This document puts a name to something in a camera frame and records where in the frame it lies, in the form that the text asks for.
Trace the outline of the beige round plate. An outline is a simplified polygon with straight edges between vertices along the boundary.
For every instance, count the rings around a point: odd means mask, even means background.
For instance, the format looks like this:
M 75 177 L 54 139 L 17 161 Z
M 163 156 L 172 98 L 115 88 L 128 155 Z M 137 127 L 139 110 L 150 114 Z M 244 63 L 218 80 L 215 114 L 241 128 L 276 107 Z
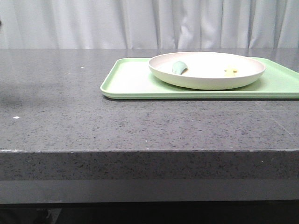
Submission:
M 172 73 L 172 65 L 182 61 L 188 70 L 182 75 Z M 238 69 L 235 77 L 226 77 L 228 66 Z M 218 52 L 176 52 L 155 56 L 149 68 L 158 79 L 179 87 L 200 90 L 227 90 L 249 85 L 258 80 L 266 66 L 256 59 Z

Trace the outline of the green plastic spoon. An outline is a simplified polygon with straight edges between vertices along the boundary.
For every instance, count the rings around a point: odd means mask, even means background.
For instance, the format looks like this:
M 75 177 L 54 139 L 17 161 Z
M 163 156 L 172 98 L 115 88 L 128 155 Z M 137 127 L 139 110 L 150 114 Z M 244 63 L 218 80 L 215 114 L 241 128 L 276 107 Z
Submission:
M 188 66 L 182 61 L 177 61 L 172 65 L 172 73 L 174 74 L 182 75 L 187 70 Z

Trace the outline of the light green serving tray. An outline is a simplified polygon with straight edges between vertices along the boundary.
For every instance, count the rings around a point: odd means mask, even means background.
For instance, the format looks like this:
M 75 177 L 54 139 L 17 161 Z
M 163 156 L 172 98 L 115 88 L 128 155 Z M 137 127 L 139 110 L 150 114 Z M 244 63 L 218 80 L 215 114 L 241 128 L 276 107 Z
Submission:
M 112 99 L 298 99 L 299 74 L 265 58 L 266 66 L 254 83 L 231 90 L 202 91 L 167 84 L 157 79 L 148 66 L 148 58 L 124 58 L 116 61 L 100 89 Z

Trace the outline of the yellow plastic fork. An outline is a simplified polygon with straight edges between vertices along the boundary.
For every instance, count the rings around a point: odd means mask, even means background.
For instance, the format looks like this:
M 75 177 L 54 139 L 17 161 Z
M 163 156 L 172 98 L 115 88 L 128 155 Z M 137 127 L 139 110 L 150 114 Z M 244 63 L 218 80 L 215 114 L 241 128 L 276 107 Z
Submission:
M 238 72 L 238 69 L 235 68 L 234 66 L 228 66 L 225 70 L 225 76 L 226 77 L 235 77 L 237 72 Z

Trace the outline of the white pleated curtain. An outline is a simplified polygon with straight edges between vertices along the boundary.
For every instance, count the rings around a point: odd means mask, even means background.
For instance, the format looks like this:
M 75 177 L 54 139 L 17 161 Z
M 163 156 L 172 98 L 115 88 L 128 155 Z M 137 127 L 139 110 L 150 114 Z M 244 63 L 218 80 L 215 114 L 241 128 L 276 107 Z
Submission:
M 2 49 L 297 48 L 296 0 L 3 0 Z

